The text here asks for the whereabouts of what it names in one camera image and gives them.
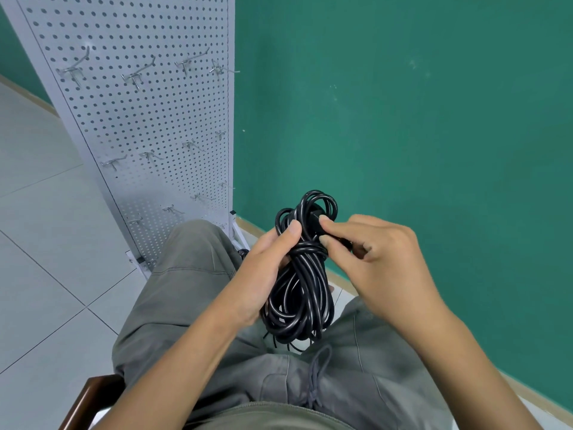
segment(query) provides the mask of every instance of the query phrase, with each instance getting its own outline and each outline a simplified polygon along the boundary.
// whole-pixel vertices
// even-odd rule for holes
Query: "perforated metal panel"
[[[234,0],[2,3],[134,253],[191,218],[228,232]]]

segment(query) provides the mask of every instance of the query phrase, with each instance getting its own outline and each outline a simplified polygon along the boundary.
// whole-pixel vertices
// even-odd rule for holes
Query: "power cord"
[[[324,208],[316,204],[318,201],[324,203]],[[335,220],[338,205],[332,196],[311,190],[296,208],[284,208],[276,215],[278,235],[294,219],[300,222],[303,230],[299,242],[288,253],[290,262],[278,273],[269,298],[260,311],[268,333],[273,335],[275,347],[278,341],[298,350],[291,344],[294,340],[310,338],[315,342],[332,323],[334,302],[324,268],[328,253],[319,241],[319,236],[326,234],[319,223],[321,214]],[[338,240],[351,248],[348,240]]]

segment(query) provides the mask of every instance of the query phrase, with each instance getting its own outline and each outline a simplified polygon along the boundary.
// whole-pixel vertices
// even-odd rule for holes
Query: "pegboard frame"
[[[226,0],[227,3],[227,66],[230,70],[234,70],[234,16],[235,16],[235,0]],[[75,144],[80,158],[82,159],[85,168],[96,182],[97,187],[101,191],[103,198],[110,209],[112,216],[118,224],[119,230],[125,238],[128,246],[137,259],[142,256],[138,245],[135,242],[134,236],[130,231],[130,227],[126,222],[126,218],[122,215],[120,207],[113,197],[112,190],[106,182],[102,167],[98,164],[97,152],[94,152],[88,144],[82,128],[79,126],[76,118],[74,117],[73,110],[70,107],[69,101],[66,99],[64,91],[61,87],[61,79],[55,75],[52,67],[48,63],[44,52],[41,49],[41,43],[32,31],[25,13],[22,10],[18,0],[1,0],[1,4],[9,18],[13,28],[15,29],[26,54],[28,55],[42,85],[46,89],[53,106],[58,112],[62,122],[72,142]],[[228,211],[232,210],[233,205],[233,103],[234,103],[234,75],[225,72],[225,81],[227,87],[227,204]],[[229,214],[226,215],[223,223],[219,225],[224,226],[224,232],[229,235],[232,232],[232,221]]]

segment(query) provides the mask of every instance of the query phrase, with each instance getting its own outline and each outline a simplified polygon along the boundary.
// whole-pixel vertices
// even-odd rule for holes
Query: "forearm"
[[[461,430],[541,427],[473,338],[449,310],[405,333],[420,355]]]
[[[97,430],[181,430],[239,326],[215,299]]]

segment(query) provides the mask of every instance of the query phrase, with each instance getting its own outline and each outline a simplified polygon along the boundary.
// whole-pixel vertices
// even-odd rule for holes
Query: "hand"
[[[360,214],[346,223],[320,216],[320,225],[329,234],[352,241],[351,253],[336,239],[320,237],[366,306],[402,335],[449,312],[410,228]]]
[[[222,304],[222,313],[232,317],[239,327],[252,325],[258,318],[277,280],[278,269],[288,262],[286,255],[298,243],[301,231],[300,223],[293,220],[281,236],[274,229],[264,234],[217,296],[215,302]]]

